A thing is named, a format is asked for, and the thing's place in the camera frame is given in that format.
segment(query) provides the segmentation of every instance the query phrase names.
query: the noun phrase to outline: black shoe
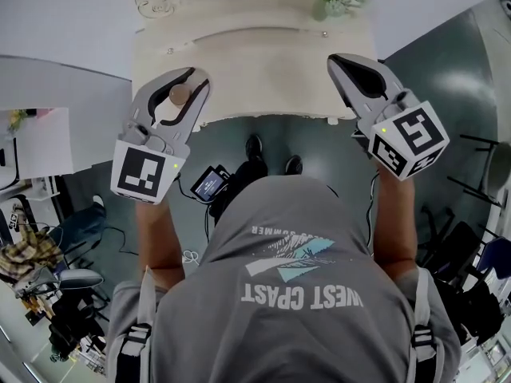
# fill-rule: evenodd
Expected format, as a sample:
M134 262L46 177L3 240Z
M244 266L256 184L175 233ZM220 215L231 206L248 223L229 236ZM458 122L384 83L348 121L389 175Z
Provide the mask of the black shoe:
M263 142L257 135L250 135L245 144L245 153L249 160L263 159Z
M294 155L286 163L286 176L289 175L301 175L303 170L302 158Z

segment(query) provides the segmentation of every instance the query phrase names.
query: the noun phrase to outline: person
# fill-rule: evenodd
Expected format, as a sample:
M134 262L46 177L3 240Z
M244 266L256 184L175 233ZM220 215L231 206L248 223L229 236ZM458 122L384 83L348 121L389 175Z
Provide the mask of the person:
M34 232L21 204L15 204L13 213L18 216L22 241L0 248L0 279L15 284L39 266L57 270L64 260L64 253L78 244L100 235L106 225L103 199L93 197L93 204L73 213L63 223L50 231L45 227Z
M406 381L419 279L413 180L400 182L378 164L371 257L336 194L301 176L298 156L284 176L267 176L262 147L259 137L248 140L248 161L212 205L216 228L187 278L168 204L136 206L140 265L151 270L144 285L147 274L156 283L152 380ZM447 382L461 347L430 281L430 324L445 350ZM130 340L139 308L153 308L139 306L142 296L139 282L114 291L110 381L135 374L133 353L115 348Z

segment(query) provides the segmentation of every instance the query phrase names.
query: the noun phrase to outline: floor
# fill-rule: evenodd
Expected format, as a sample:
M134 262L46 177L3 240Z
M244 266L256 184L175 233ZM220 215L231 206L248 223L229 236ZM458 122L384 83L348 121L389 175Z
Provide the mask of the floor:
M463 194L459 186L446 179L451 175L477 186L481 178L485 153L476 153L477 144L459 138L461 133L497 138L492 75L473 13L460 14L402 49L386 63L419 99L432 103L451 139L440 160L416 176L420 240L428 238L425 217L419 213L424 204L430 207L439 223L446 218L446 207L451 207L457 219L467 221L481 234L477 225L485 223L489 205ZM367 231L365 214L375 168L350 138L354 127L354 121L340 121L339 125L330 126L325 120L297 116L239 118L210 124L194 133L188 142L192 153L182 170L184 190L187 191L209 165L222 164L234 172L245 160L245 140L256 132L263 140L263 155L270 174L282 173L290 155L301 155L303 174L334 188L358 224ZM110 225L125 231L125 249L137 251L134 204L109 190L110 169L111 163L99 164L67 176L65 181L75 209L89 205L94 193L101 194ZM184 198L176 185L172 186L168 197L183 249L196 251L201 256L207 244L204 206ZM137 257L119 253L121 243L121 234L107 231L100 246L86 255L94 261L93 269L105 276L104 290L109 294L118 282L139 276ZM185 264L187 274L195 268L195 263Z

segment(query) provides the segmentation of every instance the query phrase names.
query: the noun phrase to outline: display screen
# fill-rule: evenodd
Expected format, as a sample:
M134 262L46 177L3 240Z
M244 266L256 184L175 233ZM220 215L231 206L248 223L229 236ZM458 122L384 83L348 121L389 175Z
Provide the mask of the display screen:
M224 183L216 172L211 171L193 191L203 201L209 201Z

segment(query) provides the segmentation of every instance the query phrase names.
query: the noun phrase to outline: teal triangle logo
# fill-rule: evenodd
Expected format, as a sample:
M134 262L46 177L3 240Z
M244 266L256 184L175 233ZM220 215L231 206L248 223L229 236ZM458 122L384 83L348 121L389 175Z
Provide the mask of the teal triangle logo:
M299 277L300 275L306 274L307 272L311 272L319 267L302 267L302 268L277 268L279 270L279 274L282 277L284 282L289 281L290 279Z

